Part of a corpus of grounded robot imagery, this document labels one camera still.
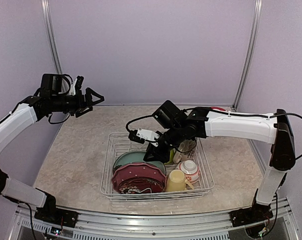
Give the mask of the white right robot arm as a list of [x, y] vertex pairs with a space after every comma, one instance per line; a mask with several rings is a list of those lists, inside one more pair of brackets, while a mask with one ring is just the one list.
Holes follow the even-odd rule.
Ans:
[[272, 200], [277, 197], [288, 171], [302, 157], [302, 154], [296, 155], [290, 116], [298, 117], [298, 114], [283, 109], [273, 113], [242, 113], [202, 106], [180, 109], [167, 100], [151, 114], [165, 131], [140, 128], [137, 134], [148, 142], [146, 162], [154, 159], [166, 162], [170, 151], [185, 140], [225, 137], [270, 145], [269, 164], [251, 206], [229, 213], [232, 226], [240, 227], [278, 216], [271, 210]]

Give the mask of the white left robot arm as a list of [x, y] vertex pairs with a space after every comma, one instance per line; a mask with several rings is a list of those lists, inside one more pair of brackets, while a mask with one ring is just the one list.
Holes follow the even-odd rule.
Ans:
[[[79, 118], [105, 100], [89, 87], [82, 91], [83, 81], [83, 76], [72, 80], [68, 74], [43, 74], [35, 94], [18, 102], [0, 121], [0, 154], [20, 133], [44, 117], [50, 119], [53, 113], [63, 113]], [[58, 208], [53, 195], [10, 178], [1, 169], [0, 196], [14, 203], [34, 206], [37, 220], [61, 227], [76, 225], [78, 212]]]

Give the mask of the red and teal plate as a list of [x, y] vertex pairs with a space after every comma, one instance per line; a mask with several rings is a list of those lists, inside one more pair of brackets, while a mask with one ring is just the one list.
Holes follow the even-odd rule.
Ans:
[[211, 106], [210, 107], [211, 110], [216, 110], [216, 111], [222, 111], [222, 112], [226, 112], [227, 110], [221, 107], [215, 107], [215, 106]]

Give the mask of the maroon scalloped plate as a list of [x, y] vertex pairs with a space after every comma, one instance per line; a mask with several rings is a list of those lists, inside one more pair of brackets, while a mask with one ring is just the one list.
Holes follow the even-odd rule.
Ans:
[[110, 181], [119, 194], [154, 194], [165, 190], [167, 177], [152, 164], [134, 162], [118, 168]]

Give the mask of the teal flower plate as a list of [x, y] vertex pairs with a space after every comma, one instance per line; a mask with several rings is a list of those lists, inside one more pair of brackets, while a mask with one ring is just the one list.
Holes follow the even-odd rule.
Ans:
[[149, 162], [144, 161], [145, 154], [146, 154], [146, 151], [143, 151], [143, 150], [142, 151], [141, 150], [140, 151], [131, 151], [131, 152], [126, 152], [126, 153], [122, 154], [114, 162], [113, 167], [112, 167], [112, 173], [114, 174], [117, 169], [119, 169], [120, 167], [123, 167], [127, 164], [145, 163], [145, 164], [153, 165], [153, 166], [159, 168], [164, 175], [167, 174], [166, 167], [162, 162], [160, 162], [160, 161], [149, 161]]

